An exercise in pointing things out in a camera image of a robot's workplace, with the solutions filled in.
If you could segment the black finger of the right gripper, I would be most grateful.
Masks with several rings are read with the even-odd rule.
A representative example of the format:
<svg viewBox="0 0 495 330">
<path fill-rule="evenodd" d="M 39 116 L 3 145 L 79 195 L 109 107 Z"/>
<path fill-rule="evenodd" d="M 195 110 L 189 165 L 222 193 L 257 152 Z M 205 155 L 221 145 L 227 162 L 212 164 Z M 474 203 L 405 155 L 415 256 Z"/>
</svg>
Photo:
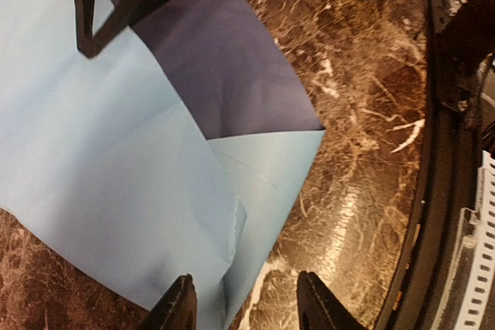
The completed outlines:
<svg viewBox="0 0 495 330">
<path fill-rule="evenodd" d="M 87 58 L 94 58 L 129 24 L 131 12 L 126 5 L 118 5 L 104 24 L 89 39 Z"/>
<path fill-rule="evenodd" d="M 93 41 L 95 0 L 74 0 L 77 49 L 84 56 L 96 56 L 97 45 Z"/>
</svg>

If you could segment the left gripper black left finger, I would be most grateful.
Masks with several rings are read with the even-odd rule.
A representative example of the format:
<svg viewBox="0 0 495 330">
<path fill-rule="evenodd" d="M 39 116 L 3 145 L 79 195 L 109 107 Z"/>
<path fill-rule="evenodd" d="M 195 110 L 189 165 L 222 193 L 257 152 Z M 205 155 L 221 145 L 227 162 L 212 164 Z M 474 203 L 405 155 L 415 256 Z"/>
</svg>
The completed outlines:
<svg viewBox="0 0 495 330">
<path fill-rule="evenodd" d="M 194 330 L 196 317 L 197 297 L 193 277 L 186 274 L 177 277 L 138 329 Z"/>
</svg>

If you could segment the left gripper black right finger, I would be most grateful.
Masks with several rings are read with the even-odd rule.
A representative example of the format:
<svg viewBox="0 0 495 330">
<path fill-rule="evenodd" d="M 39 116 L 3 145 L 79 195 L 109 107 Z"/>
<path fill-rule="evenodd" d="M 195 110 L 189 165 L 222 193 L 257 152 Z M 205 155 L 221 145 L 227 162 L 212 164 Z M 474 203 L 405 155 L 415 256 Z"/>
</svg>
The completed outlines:
<svg viewBox="0 0 495 330">
<path fill-rule="evenodd" d="M 314 272 L 299 273 L 296 296 L 302 330 L 365 330 Z"/>
</svg>

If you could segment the blue wrapping paper sheet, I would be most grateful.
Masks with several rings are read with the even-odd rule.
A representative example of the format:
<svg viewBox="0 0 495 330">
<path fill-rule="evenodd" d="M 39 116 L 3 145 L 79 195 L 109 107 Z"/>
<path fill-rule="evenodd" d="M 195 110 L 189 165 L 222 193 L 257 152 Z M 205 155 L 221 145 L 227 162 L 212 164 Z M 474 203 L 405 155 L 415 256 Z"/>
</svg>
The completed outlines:
<svg viewBox="0 0 495 330">
<path fill-rule="evenodd" d="M 1 327 L 133 329 L 180 275 L 226 329 L 324 130 L 246 0 L 173 0 L 95 57 L 74 0 L 1 0 Z"/>
</svg>

